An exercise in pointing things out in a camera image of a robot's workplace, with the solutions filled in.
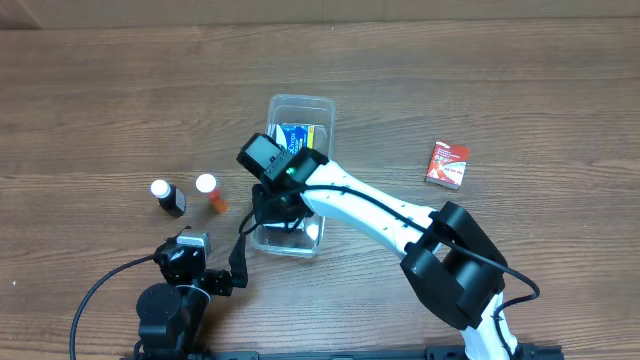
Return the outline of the clear plastic container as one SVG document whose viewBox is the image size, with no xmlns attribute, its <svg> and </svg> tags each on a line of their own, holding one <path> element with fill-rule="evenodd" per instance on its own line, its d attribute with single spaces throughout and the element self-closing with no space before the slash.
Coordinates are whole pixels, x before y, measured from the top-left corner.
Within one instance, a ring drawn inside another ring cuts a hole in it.
<svg viewBox="0 0 640 360">
<path fill-rule="evenodd" d="M 266 134 L 296 154 L 304 147 L 332 158 L 335 148 L 336 106 L 333 100 L 308 95 L 278 94 L 271 98 Z M 324 235 L 325 218 L 312 215 L 300 223 L 257 227 L 252 246 L 265 253 L 312 258 Z"/>
</svg>

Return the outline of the blue yellow cough drops box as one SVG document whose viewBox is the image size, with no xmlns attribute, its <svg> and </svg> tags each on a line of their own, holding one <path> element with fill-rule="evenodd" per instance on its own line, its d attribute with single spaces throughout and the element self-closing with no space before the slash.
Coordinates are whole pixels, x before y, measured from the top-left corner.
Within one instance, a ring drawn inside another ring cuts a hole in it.
<svg viewBox="0 0 640 360">
<path fill-rule="evenodd" d="M 293 155 L 302 148 L 313 148 L 315 133 L 316 126 L 310 124 L 281 123 L 268 127 L 268 134 L 276 143 Z"/>
</svg>

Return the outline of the orange pill bottle white cap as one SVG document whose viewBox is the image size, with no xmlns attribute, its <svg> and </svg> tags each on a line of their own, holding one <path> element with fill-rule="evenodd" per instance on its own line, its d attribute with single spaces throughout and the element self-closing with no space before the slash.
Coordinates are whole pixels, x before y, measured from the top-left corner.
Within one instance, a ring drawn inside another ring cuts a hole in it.
<svg viewBox="0 0 640 360">
<path fill-rule="evenodd" d="M 225 213 L 228 208 L 228 202 L 222 197 L 222 193 L 218 186 L 218 181 L 214 175 L 204 173 L 196 179 L 196 189 L 206 196 L 209 207 L 217 214 Z"/>
</svg>

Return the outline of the red white medicine box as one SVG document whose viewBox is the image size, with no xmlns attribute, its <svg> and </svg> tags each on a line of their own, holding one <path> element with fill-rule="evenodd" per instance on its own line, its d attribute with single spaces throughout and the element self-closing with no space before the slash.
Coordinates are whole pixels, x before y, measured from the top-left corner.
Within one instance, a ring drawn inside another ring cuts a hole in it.
<svg viewBox="0 0 640 360">
<path fill-rule="evenodd" d="M 470 149 L 437 139 L 432 151 L 425 181 L 458 190 L 462 185 Z"/>
</svg>

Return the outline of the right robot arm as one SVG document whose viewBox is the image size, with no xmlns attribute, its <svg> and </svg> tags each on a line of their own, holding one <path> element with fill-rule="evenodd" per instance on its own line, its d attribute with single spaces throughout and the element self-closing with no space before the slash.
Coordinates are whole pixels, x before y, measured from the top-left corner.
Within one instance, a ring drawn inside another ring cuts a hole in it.
<svg viewBox="0 0 640 360">
<path fill-rule="evenodd" d="M 254 134 L 237 160 L 259 181 L 256 223 L 296 224 L 318 215 L 356 228 L 399 258 L 423 306 L 461 332 L 467 358 L 517 358 L 518 341 L 504 317 L 507 261 L 463 207 L 402 201 L 317 150 L 291 154 L 264 134 Z"/>
</svg>

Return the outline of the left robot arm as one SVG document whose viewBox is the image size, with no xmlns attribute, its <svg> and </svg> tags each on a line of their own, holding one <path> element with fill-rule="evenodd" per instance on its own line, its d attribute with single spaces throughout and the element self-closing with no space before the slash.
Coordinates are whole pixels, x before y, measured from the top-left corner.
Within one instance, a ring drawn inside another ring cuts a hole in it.
<svg viewBox="0 0 640 360">
<path fill-rule="evenodd" d="M 136 359 L 213 359 L 199 343 L 207 307 L 215 296 L 229 297 L 248 285 L 246 237 L 241 235 L 226 269 L 209 269 L 211 243 L 207 232 L 185 227 L 167 238 L 151 256 L 164 278 L 139 296 L 139 341 Z"/>
</svg>

